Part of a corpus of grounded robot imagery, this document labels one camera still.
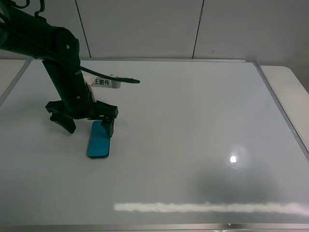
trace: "blue sponge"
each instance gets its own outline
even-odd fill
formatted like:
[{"label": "blue sponge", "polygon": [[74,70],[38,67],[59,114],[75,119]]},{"label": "blue sponge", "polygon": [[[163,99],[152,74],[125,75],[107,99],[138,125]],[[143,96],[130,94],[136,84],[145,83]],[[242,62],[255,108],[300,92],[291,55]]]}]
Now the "blue sponge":
[{"label": "blue sponge", "polygon": [[110,137],[101,126],[101,121],[92,123],[92,131],[88,145],[88,156],[91,159],[105,159],[110,153]]}]

